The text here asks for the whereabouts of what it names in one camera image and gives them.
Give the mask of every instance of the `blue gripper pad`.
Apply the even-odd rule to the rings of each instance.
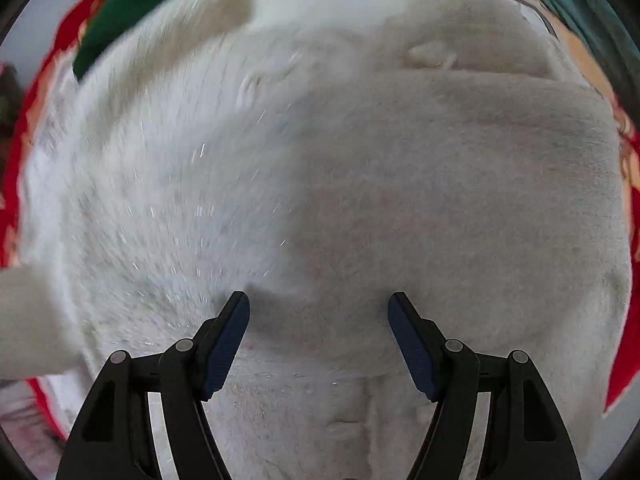
[[[202,385],[203,400],[209,400],[216,391],[222,389],[226,376],[229,374],[229,369],[236,357],[236,352],[238,352],[246,327],[249,324],[249,299],[245,294],[242,293],[235,307],[231,305],[225,306],[216,322],[219,320],[221,322],[224,321],[222,318],[226,317],[224,316],[224,311],[228,306],[233,310],[222,327],[222,332],[215,341],[207,358],[207,370],[204,384]]]
[[[406,306],[403,307],[401,301],[405,305],[408,303],[409,308],[413,311],[410,314],[415,314],[412,317],[417,319],[414,319],[413,322],[406,312]],[[414,326],[414,323],[423,322],[423,320],[415,312],[403,292],[396,292],[389,299],[388,319],[402,352],[402,357],[404,357],[404,362],[414,380],[415,387],[424,393],[429,400],[437,402],[442,394],[436,378],[436,366],[438,364],[430,355],[420,335],[418,335],[417,327]]]

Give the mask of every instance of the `plush toy ear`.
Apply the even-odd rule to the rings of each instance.
[[[77,361],[70,330],[44,276],[33,267],[0,272],[0,378],[59,374]]]

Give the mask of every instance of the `blue-gray cloth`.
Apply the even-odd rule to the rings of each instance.
[[[640,125],[640,52],[607,0],[541,0],[590,49]]]

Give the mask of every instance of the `silver screw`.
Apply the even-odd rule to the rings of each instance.
[[[529,356],[526,355],[522,350],[516,350],[512,355],[513,360],[517,363],[524,364],[529,360]]]
[[[191,339],[180,339],[180,341],[175,344],[175,349],[178,352],[188,352],[192,348],[193,341]]]
[[[119,365],[126,358],[127,354],[124,352],[124,350],[118,350],[117,352],[111,354],[111,357],[109,359],[113,364]]]
[[[463,349],[463,345],[457,339],[449,339],[444,346],[450,352],[460,352]]]

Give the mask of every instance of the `white fabric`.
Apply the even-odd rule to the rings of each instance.
[[[585,449],[628,299],[616,130],[517,9],[169,0],[72,108],[46,183],[25,170],[21,258],[94,374],[248,293],[207,406],[235,478],[406,474],[430,407],[386,324],[396,290],[476,351],[529,352]]]

